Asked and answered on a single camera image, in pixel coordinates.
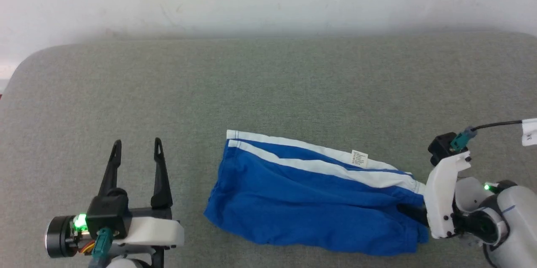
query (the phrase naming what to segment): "blue fabric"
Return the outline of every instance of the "blue fabric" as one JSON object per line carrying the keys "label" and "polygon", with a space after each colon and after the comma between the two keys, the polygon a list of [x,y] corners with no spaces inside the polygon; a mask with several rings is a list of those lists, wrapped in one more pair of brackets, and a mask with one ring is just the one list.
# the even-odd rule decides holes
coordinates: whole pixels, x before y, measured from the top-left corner
{"label": "blue fabric", "polygon": [[[293,146],[248,143],[279,156],[294,153],[295,159],[321,156]],[[419,194],[279,165],[227,145],[204,214],[228,232],[259,244],[380,256],[415,252],[428,240],[428,230],[396,208],[399,203],[421,206]]]}

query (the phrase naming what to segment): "white stripe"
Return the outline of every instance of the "white stripe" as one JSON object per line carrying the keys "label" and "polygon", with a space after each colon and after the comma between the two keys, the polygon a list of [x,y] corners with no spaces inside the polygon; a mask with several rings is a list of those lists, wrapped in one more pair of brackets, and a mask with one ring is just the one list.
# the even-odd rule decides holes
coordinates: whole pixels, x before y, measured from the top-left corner
{"label": "white stripe", "polygon": [[[299,140],[293,140],[293,139],[287,139],[287,138],[281,138],[281,137],[272,137],[272,136],[266,136],[262,134],[254,134],[254,133],[248,133],[248,132],[239,132],[238,130],[231,130],[231,129],[227,130],[226,137],[227,139],[243,139],[243,140],[248,140],[248,141],[278,144],[281,146],[295,146],[298,148],[311,150],[311,151],[314,151],[315,153],[319,153],[321,155],[325,155],[326,157],[330,157],[330,158],[336,159],[337,161],[352,165],[351,153],[347,153],[341,150],[334,150],[331,148],[326,148],[324,146],[316,146],[314,144],[299,141]],[[397,168],[389,165],[388,163],[375,161],[372,159],[368,159],[368,165],[362,168],[376,169],[376,170],[397,170]]]}
{"label": "white stripe", "polygon": [[382,171],[372,172],[368,170],[349,171],[345,169],[345,167],[322,160],[281,159],[273,153],[257,148],[244,141],[230,140],[228,142],[228,147],[247,151],[248,153],[256,155],[265,161],[284,165],[286,167],[293,167],[303,171],[315,172],[317,174],[327,174],[342,179],[353,180],[369,187],[385,188],[398,186],[401,188],[406,188],[407,190],[417,194],[423,194],[425,190],[424,184],[409,176],[405,176],[404,174],[395,174],[393,172]]}

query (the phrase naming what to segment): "wire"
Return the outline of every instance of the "wire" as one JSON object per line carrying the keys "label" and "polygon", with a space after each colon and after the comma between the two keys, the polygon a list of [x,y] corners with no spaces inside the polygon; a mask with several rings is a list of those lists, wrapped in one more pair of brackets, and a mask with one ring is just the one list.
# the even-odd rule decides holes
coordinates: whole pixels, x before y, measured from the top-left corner
{"label": "wire", "polygon": [[88,252],[92,251],[94,249],[94,247],[95,247],[95,243],[93,243],[92,245],[89,245],[85,249],[82,249],[81,253],[88,253]]}
{"label": "wire", "polygon": [[503,121],[503,122],[489,123],[487,125],[482,125],[482,126],[472,128],[470,130],[472,132],[475,132],[476,130],[482,129],[482,128],[490,128],[490,127],[506,126],[506,125],[517,125],[520,123],[522,123],[522,120]]}
{"label": "wire", "polygon": [[80,249],[80,253],[86,253],[91,251],[95,247],[95,240],[90,241]]}

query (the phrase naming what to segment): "black cable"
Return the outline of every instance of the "black cable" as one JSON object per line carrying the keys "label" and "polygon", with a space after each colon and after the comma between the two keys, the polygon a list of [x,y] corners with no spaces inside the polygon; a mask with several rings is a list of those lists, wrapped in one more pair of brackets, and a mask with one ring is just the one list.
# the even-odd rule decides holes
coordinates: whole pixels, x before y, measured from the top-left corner
{"label": "black cable", "polygon": [[522,120],[503,121],[503,122],[489,123],[487,125],[477,126],[470,130],[472,132],[475,132],[476,130],[482,129],[482,128],[490,128],[490,127],[506,126],[506,125],[518,125],[520,123],[522,123]]}
{"label": "black cable", "polygon": [[493,264],[493,261],[490,260],[489,252],[487,251],[487,245],[483,244],[483,253],[485,254],[485,259],[487,259],[487,262],[492,268],[498,268],[498,266]]}

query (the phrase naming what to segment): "blue shorts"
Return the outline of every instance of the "blue shorts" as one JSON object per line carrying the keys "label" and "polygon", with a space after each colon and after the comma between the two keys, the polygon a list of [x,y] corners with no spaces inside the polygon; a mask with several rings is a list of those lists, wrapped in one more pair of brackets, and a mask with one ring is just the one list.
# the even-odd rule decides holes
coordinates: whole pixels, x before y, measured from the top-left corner
{"label": "blue shorts", "polygon": [[205,216],[258,244],[391,256],[428,240],[396,205],[423,204],[424,184],[380,161],[287,138],[229,130]]}

